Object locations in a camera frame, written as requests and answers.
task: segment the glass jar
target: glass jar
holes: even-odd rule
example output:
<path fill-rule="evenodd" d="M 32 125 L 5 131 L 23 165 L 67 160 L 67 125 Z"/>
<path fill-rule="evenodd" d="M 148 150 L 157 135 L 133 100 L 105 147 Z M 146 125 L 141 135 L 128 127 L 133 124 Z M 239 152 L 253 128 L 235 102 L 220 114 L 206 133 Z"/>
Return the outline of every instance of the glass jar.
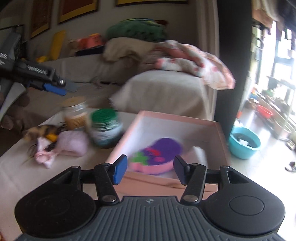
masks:
<path fill-rule="evenodd" d="M 122 124 L 113 109 L 91 113 L 91 137 L 102 148 L 114 147 L 122 136 Z"/>
<path fill-rule="evenodd" d="M 84 128 L 87 109 L 85 97 L 78 96 L 62 102 L 64 120 L 69 130 Z"/>

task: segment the floral blanket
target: floral blanket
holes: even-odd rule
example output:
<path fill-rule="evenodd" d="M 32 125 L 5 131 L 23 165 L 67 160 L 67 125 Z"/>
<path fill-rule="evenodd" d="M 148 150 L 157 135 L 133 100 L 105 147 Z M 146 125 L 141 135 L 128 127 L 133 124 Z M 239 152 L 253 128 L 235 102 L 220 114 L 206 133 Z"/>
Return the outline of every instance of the floral blanket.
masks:
<path fill-rule="evenodd" d="M 173 40 L 157 43 L 155 49 L 142 60 L 139 71 L 150 69 L 189 73 L 216 90 L 235 87 L 235 79 L 220 59 L 195 46 Z"/>

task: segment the pink box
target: pink box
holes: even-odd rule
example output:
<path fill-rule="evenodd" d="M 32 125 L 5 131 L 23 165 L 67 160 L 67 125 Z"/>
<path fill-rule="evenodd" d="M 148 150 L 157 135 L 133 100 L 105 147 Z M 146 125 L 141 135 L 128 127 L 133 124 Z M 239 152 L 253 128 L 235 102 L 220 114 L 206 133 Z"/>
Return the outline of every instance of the pink box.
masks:
<path fill-rule="evenodd" d="M 164 137 L 173 138 L 181 143 L 183 154 L 193 146 L 201 147 L 205 151 L 209 169 L 219 169 L 222 165 L 228 165 L 229 152 L 218 122 L 150 111 L 139 112 L 107 162 L 114 163 L 122 154 L 130 158 L 135 152 Z M 175 195 L 178 198 L 185 188 L 173 170 L 155 176 L 129 169 L 122 182 L 115 187 L 121 195 Z M 204 198 L 215 191 L 217 191 L 216 185 L 206 184 Z"/>

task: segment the turquoise plastic tub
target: turquoise plastic tub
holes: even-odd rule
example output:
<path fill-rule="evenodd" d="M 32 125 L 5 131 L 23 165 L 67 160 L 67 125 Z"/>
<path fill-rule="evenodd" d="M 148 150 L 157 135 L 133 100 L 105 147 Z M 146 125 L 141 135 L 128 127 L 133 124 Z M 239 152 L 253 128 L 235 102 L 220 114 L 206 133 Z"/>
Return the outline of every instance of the turquoise plastic tub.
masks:
<path fill-rule="evenodd" d="M 241 138 L 242 140 L 248 139 L 250 140 L 249 143 L 252 143 L 252 146 L 245 145 L 243 143 L 240 143 L 235 137 L 244 137 Z M 229 137 L 229 150 L 230 152 L 240 158 L 240 159 L 249 159 L 251 156 L 255 154 L 255 152 L 260 148 L 261 141 L 259 137 L 245 127 L 234 127 L 231 131 L 230 137 Z"/>

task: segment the picture frame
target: picture frame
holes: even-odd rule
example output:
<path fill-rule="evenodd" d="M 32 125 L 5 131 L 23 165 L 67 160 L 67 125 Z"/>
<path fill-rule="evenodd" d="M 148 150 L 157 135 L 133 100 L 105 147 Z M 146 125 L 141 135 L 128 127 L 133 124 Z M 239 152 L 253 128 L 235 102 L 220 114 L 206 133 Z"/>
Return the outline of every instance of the picture frame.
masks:
<path fill-rule="evenodd" d="M 31 36 L 34 38 L 50 29 L 53 0 L 34 0 L 31 17 Z"/>
<path fill-rule="evenodd" d="M 60 0 L 58 24 L 99 10 L 99 0 Z"/>
<path fill-rule="evenodd" d="M 135 4 L 149 4 L 149 3 L 178 3 L 188 4 L 189 0 L 116 0 L 116 6 L 128 6 Z"/>

